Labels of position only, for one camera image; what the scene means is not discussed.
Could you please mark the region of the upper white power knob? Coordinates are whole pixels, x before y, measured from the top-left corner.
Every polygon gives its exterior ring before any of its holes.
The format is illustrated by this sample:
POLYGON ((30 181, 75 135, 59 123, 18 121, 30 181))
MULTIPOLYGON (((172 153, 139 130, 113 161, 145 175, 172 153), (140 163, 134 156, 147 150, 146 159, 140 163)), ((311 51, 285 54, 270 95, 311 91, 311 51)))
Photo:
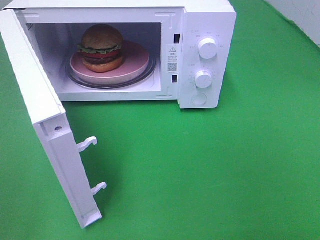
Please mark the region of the upper white power knob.
POLYGON ((198 42, 197 48, 200 57, 209 60, 217 55, 218 42, 213 37, 206 36, 198 42))

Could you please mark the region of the white microwave oven body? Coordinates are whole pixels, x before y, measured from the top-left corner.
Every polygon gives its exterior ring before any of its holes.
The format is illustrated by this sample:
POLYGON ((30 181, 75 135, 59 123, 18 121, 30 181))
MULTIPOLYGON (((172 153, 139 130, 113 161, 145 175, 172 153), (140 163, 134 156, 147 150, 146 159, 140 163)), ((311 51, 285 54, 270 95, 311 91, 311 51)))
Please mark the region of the white microwave oven body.
POLYGON ((21 23, 53 89, 62 102, 176 100, 182 109, 218 105, 228 60, 236 11, 227 0, 14 0, 21 23), (82 35, 95 24, 120 31, 156 60, 146 81, 114 90, 92 89, 73 82, 66 66, 82 35), (213 37, 217 55, 201 58, 198 42, 213 37), (198 88, 195 74, 212 73, 212 85, 198 88), (204 105, 192 97, 203 93, 204 105))

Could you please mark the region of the burger with lettuce and tomato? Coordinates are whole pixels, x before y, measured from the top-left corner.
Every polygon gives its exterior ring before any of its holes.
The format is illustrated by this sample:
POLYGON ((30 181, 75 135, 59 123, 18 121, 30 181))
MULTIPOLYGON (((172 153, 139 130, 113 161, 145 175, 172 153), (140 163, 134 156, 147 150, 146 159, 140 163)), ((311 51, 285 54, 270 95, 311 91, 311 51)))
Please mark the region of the burger with lettuce and tomato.
POLYGON ((122 65, 123 42, 124 38, 116 28, 107 24, 96 24, 85 31, 78 51, 88 70, 105 73, 122 65))

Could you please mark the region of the round white door release button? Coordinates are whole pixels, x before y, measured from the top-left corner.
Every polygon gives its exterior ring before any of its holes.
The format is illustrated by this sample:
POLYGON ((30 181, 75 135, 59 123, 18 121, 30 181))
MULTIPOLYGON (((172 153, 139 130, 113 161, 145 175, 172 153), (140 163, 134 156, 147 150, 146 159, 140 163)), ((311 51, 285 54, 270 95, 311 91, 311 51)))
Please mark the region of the round white door release button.
POLYGON ((191 100, 194 105, 202 106, 207 102, 207 96, 204 93, 199 93, 194 95, 191 100))

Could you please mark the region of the green table cloth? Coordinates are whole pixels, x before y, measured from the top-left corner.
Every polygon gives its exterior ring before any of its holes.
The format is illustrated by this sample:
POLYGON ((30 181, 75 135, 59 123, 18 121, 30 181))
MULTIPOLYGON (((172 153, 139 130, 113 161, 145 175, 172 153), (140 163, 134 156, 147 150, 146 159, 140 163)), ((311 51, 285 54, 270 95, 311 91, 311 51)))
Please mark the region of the green table cloth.
POLYGON ((320 50, 271 5, 234 0, 219 105, 66 102, 102 219, 81 229, 0 48, 3 240, 317 240, 320 50))

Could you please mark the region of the glass microwave turntable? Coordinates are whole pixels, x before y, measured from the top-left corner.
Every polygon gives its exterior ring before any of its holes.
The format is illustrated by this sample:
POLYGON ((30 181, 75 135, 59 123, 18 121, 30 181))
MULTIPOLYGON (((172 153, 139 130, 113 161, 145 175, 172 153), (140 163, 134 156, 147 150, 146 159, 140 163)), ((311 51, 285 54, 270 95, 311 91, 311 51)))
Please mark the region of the glass microwave turntable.
POLYGON ((74 54, 66 66, 68 77, 77 85, 94 90, 117 90, 132 87, 150 78, 157 66, 152 57, 147 60, 126 58, 124 63, 108 72, 98 73, 85 68, 82 58, 74 54))

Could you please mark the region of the pink round plate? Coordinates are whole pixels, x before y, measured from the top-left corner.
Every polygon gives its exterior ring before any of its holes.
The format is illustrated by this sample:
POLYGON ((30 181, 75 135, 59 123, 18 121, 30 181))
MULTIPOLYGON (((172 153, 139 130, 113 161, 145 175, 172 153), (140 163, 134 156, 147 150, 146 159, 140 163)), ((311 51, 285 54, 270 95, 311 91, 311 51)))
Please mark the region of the pink round plate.
POLYGON ((122 64, 114 70, 102 73, 87 69, 77 52, 70 59, 70 72, 78 82, 91 88, 112 89, 133 84, 146 71, 151 63, 151 56, 140 44, 132 41, 125 41, 121 51, 122 64))

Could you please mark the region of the lower white timer knob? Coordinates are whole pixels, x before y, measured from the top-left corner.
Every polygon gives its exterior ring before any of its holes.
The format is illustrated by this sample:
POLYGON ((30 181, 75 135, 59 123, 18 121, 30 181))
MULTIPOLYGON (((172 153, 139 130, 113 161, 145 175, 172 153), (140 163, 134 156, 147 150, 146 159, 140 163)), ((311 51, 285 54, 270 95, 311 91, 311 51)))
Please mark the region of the lower white timer knob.
POLYGON ((209 88, 213 83, 213 74, 208 70, 200 70, 195 74, 194 82, 197 88, 209 88))

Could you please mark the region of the white microwave door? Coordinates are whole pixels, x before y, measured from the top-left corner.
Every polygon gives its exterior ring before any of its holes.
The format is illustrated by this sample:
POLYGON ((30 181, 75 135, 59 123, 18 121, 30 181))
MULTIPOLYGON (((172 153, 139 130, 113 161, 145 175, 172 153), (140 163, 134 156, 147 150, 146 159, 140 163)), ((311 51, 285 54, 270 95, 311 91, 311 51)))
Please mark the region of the white microwave door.
POLYGON ((0 32, 32 125, 80 227, 85 228, 102 218, 94 196, 107 184, 90 187, 80 153, 98 141, 92 136, 76 143, 66 110, 14 10, 1 11, 0 32))

